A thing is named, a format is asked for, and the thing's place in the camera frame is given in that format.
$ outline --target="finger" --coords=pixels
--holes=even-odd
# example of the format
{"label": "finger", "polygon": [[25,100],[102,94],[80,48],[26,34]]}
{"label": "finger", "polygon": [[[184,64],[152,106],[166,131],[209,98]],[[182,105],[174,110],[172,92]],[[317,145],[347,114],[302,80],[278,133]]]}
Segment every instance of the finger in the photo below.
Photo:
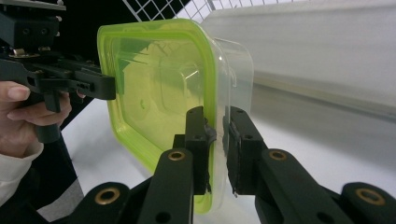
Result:
{"label": "finger", "polygon": [[82,93],[79,93],[78,91],[77,91],[77,95],[79,96],[79,98],[81,98],[81,99],[84,99],[85,98],[85,96],[86,95],[84,95],[84,94],[82,94]]}
{"label": "finger", "polygon": [[62,123],[67,116],[69,116],[72,107],[69,106],[66,109],[62,110],[60,113],[54,113],[52,115],[48,115],[45,117],[27,119],[26,121],[33,123],[38,126],[47,126],[51,124],[59,124]]}
{"label": "finger", "polygon": [[12,81],[0,81],[0,102],[24,101],[29,95],[29,88],[21,84]]}
{"label": "finger", "polygon": [[[68,93],[61,94],[60,107],[61,107],[61,112],[64,110],[71,109]],[[22,119],[28,120],[28,119],[39,119],[53,114],[56,113],[49,111],[46,108],[45,103],[42,102],[35,105],[29,105],[23,108],[12,110],[7,114],[7,117],[12,120],[22,120]]]}

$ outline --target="transparent plastic container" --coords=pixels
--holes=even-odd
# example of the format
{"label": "transparent plastic container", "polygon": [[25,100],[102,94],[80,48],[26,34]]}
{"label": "transparent plastic container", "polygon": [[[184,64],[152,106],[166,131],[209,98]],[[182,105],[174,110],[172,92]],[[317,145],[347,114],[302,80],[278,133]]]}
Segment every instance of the transparent plastic container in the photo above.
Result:
{"label": "transparent plastic container", "polygon": [[194,211],[218,207],[227,174],[228,125],[223,122],[229,122],[230,105],[250,110],[248,51],[209,37],[185,19],[103,26],[98,50],[102,72],[116,78],[117,99],[108,102],[113,132],[151,172],[172,148],[175,134],[185,132],[186,112],[204,107],[217,141],[209,157],[212,192],[194,197]]}

